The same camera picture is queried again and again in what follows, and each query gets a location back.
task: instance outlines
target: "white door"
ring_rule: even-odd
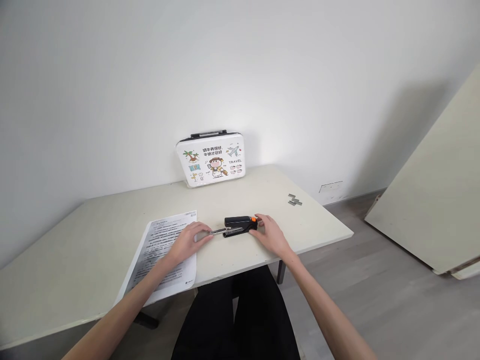
[[[365,220],[439,273],[480,256],[480,65]]]

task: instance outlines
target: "person's left hand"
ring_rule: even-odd
[[[205,225],[203,222],[194,221],[188,224],[181,231],[180,235],[178,235],[168,254],[165,255],[165,260],[171,262],[173,267],[175,267],[182,261],[191,257],[203,245],[205,245],[214,238],[213,235],[208,235],[205,236],[203,239],[195,242],[195,235],[202,231],[210,232],[212,231],[212,229],[210,228],[210,226]]]

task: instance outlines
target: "case handle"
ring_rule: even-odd
[[[218,130],[218,131],[208,131],[208,132],[199,132],[196,134],[190,134],[190,137],[192,139],[199,139],[202,137],[208,137],[212,135],[221,135],[221,134],[226,134],[227,130]]]

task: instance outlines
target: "forearm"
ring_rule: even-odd
[[[65,355],[64,359],[108,359],[150,295],[173,269],[169,258],[154,268]]]
[[[290,251],[283,262],[303,292],[325,340],[337,360],[376,359],[376,355],[344,313]]]

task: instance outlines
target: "leg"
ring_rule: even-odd
[[[234,359],[233,278],[198,288],[173,349],[176,359]]]
[[[287,266],[283,262],[283,260],[280,260],[278,263],[278,272],[276,273],[276,283],[278,285],[282,285],[284,282],[284,276],[285,276],[285,268]]]
[[[240,355],[300,360],[284,299],[268,266],[239,274],[236,285],[239,298],[234,334]]]
[[[156,318],[151,317],[141,311],[138,313],[138,315],[136,316],[135,320],[133,320],[133,322],[139,325],[142,325],[150,330],[153,330],[159,327],[159,321]]]

